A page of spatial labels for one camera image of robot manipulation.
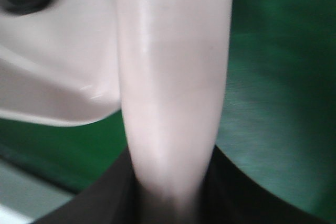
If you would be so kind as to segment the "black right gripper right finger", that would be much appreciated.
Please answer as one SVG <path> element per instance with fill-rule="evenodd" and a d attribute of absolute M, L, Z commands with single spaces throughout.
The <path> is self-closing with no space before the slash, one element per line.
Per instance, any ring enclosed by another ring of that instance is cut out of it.
<path fill-rule="evenodd" d="M 201 223 L 291 224 L 325 221 L 259 186 L 215 146 L 204 179 Z"/>

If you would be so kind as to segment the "black right gripper left finger pad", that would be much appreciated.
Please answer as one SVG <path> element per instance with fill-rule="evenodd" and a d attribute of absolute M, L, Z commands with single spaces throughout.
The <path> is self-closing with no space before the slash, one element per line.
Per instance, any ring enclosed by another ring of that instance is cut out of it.
<path fill-rule="evenodd" d="M 33 223 L 147 223 L 129 148 L 89 187 Z"/>

